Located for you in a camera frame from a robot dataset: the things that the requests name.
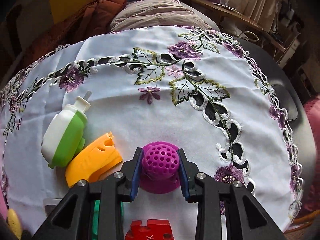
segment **purple perforated toy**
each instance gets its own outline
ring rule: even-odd
[[[153,142],[142,149],[140,187],[155,194],[168,193],[179,187],[178,147],[167,142]]]

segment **red plastic piece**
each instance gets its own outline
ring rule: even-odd
[[[141,224],[141,220],[132,221],[125,240],[174,240],[169,220],[149,219],[146,227]]]

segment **curtain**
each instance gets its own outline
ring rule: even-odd
[[[266,32],[270,31],[278,0],[240,0],[238,12],[249,17]]]

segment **flower center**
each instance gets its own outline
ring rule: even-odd
[[[231,175],[227,175],[227,176],[223,177],[222,180],[224,183],[231,184],[232,182],[234,182],[236,180],[236,178],[234,178]]]

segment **orange plastic toy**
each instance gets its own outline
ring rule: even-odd
[[[71,187],[81,179],[95,182],[100,175],[122,162],[114,147],[112,133],[106,133],[84,148],[67,166],[66,180]]]

